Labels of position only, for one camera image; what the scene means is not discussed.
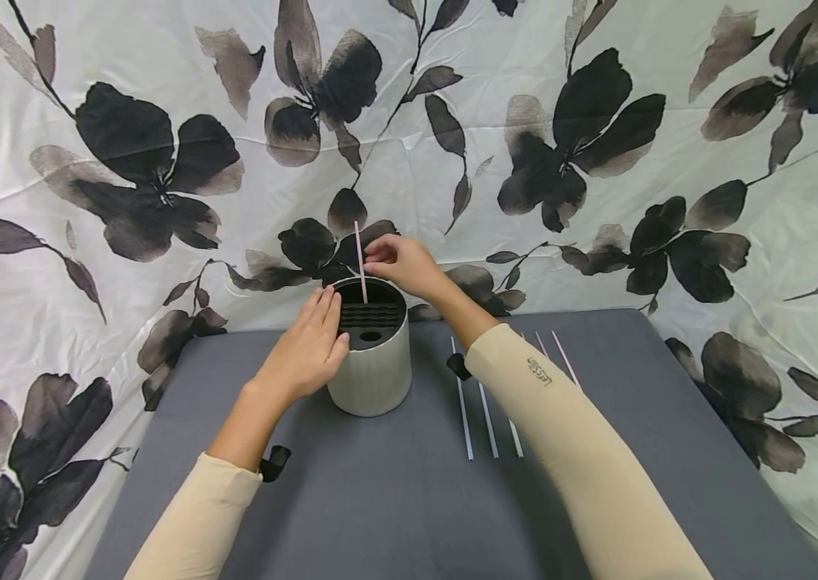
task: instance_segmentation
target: right hand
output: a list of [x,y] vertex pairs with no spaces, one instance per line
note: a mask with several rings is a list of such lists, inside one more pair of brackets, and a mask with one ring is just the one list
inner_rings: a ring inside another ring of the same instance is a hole
[[403,292],[427,301],[453,286],[426,246],[417,239],[396,234],[386,234],[367,245],[364,269],[367,274],[389,280]]

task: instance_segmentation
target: pink straw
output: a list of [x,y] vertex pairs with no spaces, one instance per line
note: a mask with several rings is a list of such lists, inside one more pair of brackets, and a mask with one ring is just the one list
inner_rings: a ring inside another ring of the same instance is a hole
[[361,271],[361,294],[367,304],[367,281],[364,276],[364,253],[361,252],[361,227],[354,222],[354,241],[357,244],[357,267]]

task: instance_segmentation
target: forearm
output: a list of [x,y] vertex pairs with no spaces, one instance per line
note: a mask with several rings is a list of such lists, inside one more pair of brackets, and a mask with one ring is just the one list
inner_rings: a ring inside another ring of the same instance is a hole
[[560,368],[507,327],[476,341],[466,365],[544,465],[594,578],[712,577],[629,447]]

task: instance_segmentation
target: black clip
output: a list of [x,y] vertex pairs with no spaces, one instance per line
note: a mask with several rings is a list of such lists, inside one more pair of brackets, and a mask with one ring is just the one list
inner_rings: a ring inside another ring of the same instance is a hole
[[448,368],[450,368],[451,371],[457,375],[457,378],[461,380],[467,380],[473,376],[464,366],[464,355],[460,353],[454,353],[449,356]]
[[270,457],[262,459],[261,465],[258,467],[261,470],[264,483],[273,482],[280,477],[280,472],[283,471],[283,466],[287,465],[287,459],[289,458],[291,458],[291,451],[287,447],[281,445],[271,447]]

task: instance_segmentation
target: left hand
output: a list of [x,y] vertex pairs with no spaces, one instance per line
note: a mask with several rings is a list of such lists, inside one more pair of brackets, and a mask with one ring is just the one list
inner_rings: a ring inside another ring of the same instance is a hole
[[252,383],[282,390],[291,404],[321,389],[349,352],[347,332],[336,338],[340,317],[341,294],[332,286],[316,288]]

